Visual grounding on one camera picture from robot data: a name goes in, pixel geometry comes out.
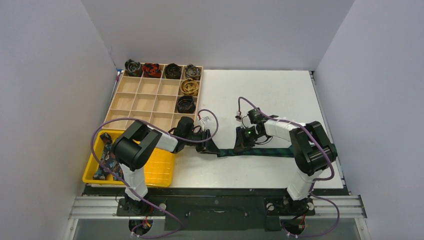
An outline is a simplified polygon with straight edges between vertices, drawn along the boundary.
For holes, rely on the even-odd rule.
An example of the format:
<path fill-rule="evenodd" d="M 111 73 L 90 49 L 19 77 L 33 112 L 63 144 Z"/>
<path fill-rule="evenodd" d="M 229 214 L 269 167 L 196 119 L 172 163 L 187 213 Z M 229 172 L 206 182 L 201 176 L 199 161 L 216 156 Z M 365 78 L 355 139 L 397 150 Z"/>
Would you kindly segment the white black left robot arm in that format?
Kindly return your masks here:
<path fill-rule="evenodd" d="M 136 120 L 115 140 L 111 151 L 123 171 L 125 194 L 131 199 L 129 208 L 136 215 L 149 210 L 144 167 L 155 149 L 177 154 L 190 146 L 200 154 L 220 154 L 211 131 L 195 128 L 194 120 L 187 116 L 181 117 L 177 126 L 167 133 Z"/>

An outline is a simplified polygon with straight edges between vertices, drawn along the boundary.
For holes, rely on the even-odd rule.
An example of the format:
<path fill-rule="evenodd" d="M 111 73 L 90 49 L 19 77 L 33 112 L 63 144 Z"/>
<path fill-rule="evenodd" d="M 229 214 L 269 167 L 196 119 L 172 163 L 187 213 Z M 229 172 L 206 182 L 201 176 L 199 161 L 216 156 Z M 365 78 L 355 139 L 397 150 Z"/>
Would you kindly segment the floral dark tie in tray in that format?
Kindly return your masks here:
<path fill-rule="evenodd" d="M 118 181 L 120 178 L 124 179 L 123 170 L 119 162 L 116 160 L 115 155 L 112 153 L 113 141 L 111 136 L 105 132 L 100 135 L 100 139 L 102 140 L 104 147 L 102 151 L 102 155 L 100 157 L 100 162 L 107 167 L 113 174 L 107 172 L 103 167 L 99 166 L 96 172 L 94 173 L 92 179 L 93 180 L 106 180 L 108 176 L 112 176 L 114 181 Z"/>

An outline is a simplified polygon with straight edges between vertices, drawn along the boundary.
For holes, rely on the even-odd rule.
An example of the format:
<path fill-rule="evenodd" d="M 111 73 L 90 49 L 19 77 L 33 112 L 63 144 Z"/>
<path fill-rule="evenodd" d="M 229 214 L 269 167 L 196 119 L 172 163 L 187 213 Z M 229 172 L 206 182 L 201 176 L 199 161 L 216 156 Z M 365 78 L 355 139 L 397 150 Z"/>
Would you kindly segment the rolled black grey tie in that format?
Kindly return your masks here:
<path fill-rule="evenodd" d="M 129 77 L 140 78 L 143 74 L 143 65 L 140 62 L 128 59 L 125 64 L 125 72 Z"/>

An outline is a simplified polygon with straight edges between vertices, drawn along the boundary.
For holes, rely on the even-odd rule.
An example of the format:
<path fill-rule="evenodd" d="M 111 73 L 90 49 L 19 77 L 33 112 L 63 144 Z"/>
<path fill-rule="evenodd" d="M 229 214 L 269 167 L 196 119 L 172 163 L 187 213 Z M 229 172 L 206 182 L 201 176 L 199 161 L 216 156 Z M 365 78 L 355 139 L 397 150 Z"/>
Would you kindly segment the rolled navy floral tie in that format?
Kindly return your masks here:
<path fill-rule="evenodd" d="M 196 110 L 194 98 L 190 95 L 184 95 L 176 101 L 176 111 L 181 114 L 193 114 Z"/>

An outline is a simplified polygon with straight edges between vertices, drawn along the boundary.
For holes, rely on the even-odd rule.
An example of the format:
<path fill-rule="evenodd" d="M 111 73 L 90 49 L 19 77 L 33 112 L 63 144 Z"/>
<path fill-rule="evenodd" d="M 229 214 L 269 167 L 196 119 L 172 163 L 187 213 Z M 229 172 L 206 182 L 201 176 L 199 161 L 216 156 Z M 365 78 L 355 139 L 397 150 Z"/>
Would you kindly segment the rolled grey patterned tie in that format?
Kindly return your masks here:
<path fill-rule="evenodd" d="M 184 68 L 184 76 L 186 79 L 199 81 L 202 76 L 202 68 L 193 64 L 188 64 Z"/>

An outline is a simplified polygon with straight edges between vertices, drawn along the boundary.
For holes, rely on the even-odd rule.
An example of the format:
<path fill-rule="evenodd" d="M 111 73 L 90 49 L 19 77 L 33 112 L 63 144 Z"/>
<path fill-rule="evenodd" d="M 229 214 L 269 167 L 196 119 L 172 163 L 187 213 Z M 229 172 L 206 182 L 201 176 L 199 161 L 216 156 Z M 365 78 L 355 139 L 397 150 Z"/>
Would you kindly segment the rolled yellow beetle tie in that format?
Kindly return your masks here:
<path fill-rule="evenodd" d="M 196 97 L 200 90 L 200 82 L 193 78 L 187 78 L 181 82 L 179 89 L 183 96 Z"/>

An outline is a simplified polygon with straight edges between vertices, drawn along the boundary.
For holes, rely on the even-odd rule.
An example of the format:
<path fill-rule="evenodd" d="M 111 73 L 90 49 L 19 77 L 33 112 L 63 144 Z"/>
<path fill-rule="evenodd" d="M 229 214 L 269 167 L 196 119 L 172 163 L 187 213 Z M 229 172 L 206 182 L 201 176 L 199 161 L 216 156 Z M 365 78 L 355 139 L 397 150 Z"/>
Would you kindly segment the rolled black gold tie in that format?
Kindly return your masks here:
<path fill-rule="evenodd" d="M 179 80 L 182 75 L 182 67 L 175 63 L 170 63 L 164 68 L 164 75 L 167 79 Z"/>

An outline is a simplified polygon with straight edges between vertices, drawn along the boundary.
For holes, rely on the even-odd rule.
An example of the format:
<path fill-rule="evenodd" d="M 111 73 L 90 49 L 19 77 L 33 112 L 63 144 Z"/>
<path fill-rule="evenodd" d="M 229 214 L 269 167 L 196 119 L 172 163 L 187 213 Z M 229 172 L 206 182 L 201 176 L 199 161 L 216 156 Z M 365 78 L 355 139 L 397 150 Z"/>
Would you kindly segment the yellow plastic tray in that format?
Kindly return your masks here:
<path fill-rule="evenodd" d="M 122 133 L 122 130 L 106 129 L 101 130 L 98 133 L 93 145 L 96 156 L 101 158 L 104 143 L 100 139 L 100 135 L 108 133 L 112 141 L 114 142 Z M 156 148 L 150 156 L 148 162 L 144 166 L 145 183 L 148 187 L 160 187 L 168 188 L 173 179 L 173 172 L 175 166 L 176 155 L 165 150 Z M 120 180 L 113 180 L 113 177 L 109 175 L 106 180 L 94 180 L 93 176 L 96 170 L 99 168 L 98 162 L 91 155 L 88 159 L 85 171 L 82 176 L 82 181 L 86 184 L 93 186 L 119 186 L 124 187 L 125 185 Z"/>

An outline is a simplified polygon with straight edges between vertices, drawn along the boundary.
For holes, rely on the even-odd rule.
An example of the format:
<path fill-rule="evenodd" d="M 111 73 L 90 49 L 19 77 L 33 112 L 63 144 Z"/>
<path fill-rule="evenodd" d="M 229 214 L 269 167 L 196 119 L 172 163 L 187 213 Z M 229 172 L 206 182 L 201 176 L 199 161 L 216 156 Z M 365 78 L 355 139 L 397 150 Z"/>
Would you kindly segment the wooden compartment organizer box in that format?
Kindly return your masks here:
<path fill-rule="evenodd" d="M 161 77 L 149 78 L 131 77 L 126 73 L 126 69 L 118 72 L 116 89 L 112 95 L 106 117 L 104 119 L 104 130 L 125 130 L 134 119 L 140 119 L 163 129 L 170 130 L 177 126 L 181 117 L 196 119 L 200 109 L 201 89 L 203 83 L 204 68 L 202 68 L 199 81 L 199 92 L 193 96 L 195 102 L 195 112 L 192 114 L 179 113 L 176 109 L 177 99 L 182 95 L 180 84 L 185 80 L 185 66 L 182 67 L 180 79 L 168 79 L 165 77 L 164 68 L 166 65 L 160 64 Z"/>

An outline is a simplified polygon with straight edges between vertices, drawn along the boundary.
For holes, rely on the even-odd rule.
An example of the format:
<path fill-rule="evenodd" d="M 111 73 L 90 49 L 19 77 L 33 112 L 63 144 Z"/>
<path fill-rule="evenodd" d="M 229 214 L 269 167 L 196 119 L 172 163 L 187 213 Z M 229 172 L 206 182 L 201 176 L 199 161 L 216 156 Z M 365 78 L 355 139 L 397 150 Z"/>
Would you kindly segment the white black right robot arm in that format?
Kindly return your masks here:
<path fill-rule="evenodd" d="M 322 124 L 318 121 L 290 122 L 276 115 L 264 115 L 259 109 L 250 110 L 247 117 L 251 126 L 236 128 L 233 152 L 236 155 L 250 154 L 260 145 L 258 139 L 261 137 L 279 138 L 290 142 L 297 170 L 286 188 L 287 194 L 282 199 L 282 207 L 289 214 L 307 211 L 307 199 L 315 183 L 323 180 L 320 176 L 322 172 L 330 169 L 330 179 L 335 174 L 332 163 L 338 156 L 337 150 Z"/>

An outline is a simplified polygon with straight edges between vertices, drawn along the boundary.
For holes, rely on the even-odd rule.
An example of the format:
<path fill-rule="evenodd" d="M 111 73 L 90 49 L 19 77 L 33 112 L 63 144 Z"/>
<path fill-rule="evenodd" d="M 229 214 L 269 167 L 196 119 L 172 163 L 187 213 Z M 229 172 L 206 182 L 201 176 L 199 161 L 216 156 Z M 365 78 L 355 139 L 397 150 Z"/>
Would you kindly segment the green navy striped tie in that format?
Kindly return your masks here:
<path fill-rule="evenodd" d="M 293 158 L 294 153 L 292 147 L 289 148 L 250 148 L 241 152 L 234 149 L 220 149 L 218 158 L 235 157 L 235 156 L 260 156 L 260 157 L 281 157 Z"/>

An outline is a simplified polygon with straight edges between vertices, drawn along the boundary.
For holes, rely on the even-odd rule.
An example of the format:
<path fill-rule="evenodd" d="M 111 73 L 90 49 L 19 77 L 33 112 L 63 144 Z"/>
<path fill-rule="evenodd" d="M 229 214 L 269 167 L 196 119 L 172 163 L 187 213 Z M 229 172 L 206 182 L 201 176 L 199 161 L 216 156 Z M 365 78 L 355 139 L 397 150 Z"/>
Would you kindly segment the aluminium black mounting rail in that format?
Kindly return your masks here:
<path fill-rule="evenodd" d="M 283 189 L 151 188 L 156 208 L 131 208 L 122 188 L 87 186 L 74 200 L 64 239 L 137 240 L 277 237 L 368 240 L 362 198 L 345 189 L 321 189 L 295 203 Z"/>

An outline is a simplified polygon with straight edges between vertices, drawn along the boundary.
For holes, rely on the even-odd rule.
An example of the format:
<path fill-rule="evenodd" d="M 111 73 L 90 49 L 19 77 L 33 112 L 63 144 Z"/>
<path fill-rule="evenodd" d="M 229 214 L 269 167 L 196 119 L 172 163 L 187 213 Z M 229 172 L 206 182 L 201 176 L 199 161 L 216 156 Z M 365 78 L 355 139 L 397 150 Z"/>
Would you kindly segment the rolled red black tie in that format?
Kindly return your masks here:
<path fill-rule="evenodd" d="M 142 70 L 145 78 L 160 78 L 162 76 L 161 65 L 158 63 L 145 63 Z"/>

